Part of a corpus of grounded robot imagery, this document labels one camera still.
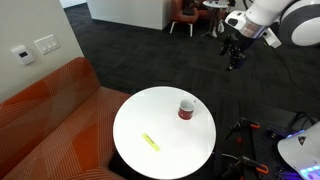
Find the table top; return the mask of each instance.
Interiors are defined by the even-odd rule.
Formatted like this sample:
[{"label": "table top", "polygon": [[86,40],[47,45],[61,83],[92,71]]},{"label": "table top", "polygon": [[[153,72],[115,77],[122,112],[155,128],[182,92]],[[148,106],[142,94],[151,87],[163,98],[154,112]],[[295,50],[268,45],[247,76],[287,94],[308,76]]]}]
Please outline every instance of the table top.
[{"label": "table top", "polygon": [[[193,117],[178,116],[181,100],[195,100]],[[143,138],[146,133],[160,148]],[[113,137],[124,161],[155,179],[177,179],[198,170],[210,157],[216,141],[215,123],[194,95],[172,87],[154,87],[131,96],[119,109]]]},{"label": "table top", "polygon": [[228,1],[227,0],[219,0],[219,3],[216,3],[217,1],[212,1],[211,3],[209,1],[203,1],[203,5],[211,8],[228,8]]}]

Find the chair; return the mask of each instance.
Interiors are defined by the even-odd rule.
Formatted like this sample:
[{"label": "chair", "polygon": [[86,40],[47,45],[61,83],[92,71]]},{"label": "chair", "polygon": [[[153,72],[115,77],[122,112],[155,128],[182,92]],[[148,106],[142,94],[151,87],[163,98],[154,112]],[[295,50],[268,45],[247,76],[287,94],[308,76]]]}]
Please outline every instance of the chair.
[{"label": "chair", "polygon": [[182,0],[172,0],[171,4],[171,30],[170,34],[173,31],[174,25],[176,23],[186,23],[190,26],[190,37],[192,37],[192,31],[193,31],[193,24],[197,22],[199,17],[199,12],[196,8],[194,9],[194,15],[188,16],[182,14]]}]

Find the marker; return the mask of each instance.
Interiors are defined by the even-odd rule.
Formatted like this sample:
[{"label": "marker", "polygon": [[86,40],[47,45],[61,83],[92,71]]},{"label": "marker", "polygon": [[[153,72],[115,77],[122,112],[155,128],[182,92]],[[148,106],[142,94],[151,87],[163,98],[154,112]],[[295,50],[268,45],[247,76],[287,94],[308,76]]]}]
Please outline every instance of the marker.
[{"label": "marker", "polygon": [[159,150],[160,150],[159,146],[156,145],[156,143],[154,143],[154,142],[152,141],[152,139],[151,139],[146,133],[142,134],[142,137],[143,137],[143,139],[145,139],[145,140],[151,145],[151,147],[152,147],[154,150],[156,150],[156,151],[159,151]]}]

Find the striped upholstery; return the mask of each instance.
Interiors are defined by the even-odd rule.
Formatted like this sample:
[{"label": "striped upholstery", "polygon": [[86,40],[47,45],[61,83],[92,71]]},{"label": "striped upholstery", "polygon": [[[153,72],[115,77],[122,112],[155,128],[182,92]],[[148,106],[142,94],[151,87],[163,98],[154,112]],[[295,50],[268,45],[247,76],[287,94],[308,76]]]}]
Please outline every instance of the striped upholstery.
[{"label": "striped upholstery", "polygon": [[99,86],[77,58],[0,104],[0,179],[121,179],[104,167],[129,95]]}]

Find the white robot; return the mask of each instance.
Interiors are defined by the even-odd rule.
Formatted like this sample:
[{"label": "white robot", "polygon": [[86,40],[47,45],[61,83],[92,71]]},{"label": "white robot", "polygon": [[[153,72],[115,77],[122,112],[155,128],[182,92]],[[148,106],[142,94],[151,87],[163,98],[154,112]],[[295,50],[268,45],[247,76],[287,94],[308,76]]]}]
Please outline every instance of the white robot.
[{"label": "white robot", "polygon": [[[269,29],[275,21],[280,22],[280,40]],[[230,54],[227,70],[240,68],[244,50],[261,36],[274,48],[280,41],[291,46],[320,44],[320,0],[255,0],[247,11],[233,11],[225,22],[238,30],[228,35],[220,53]],[[278,150],[303,179],[320,179],[320,123],[279,141]]]},{"label": "white robot", "polygon": [[[276,21],[280,22],[280,40],[269,28]],[[240,68],[246,59],[244,50],[261,36],[274,48],[281,42],[291,46],[320,44],[320,0],[255,0],[247,11],[230,13],[225,22],[238,30],[226,38],[220,53],[230,54],[227,70]]]}]

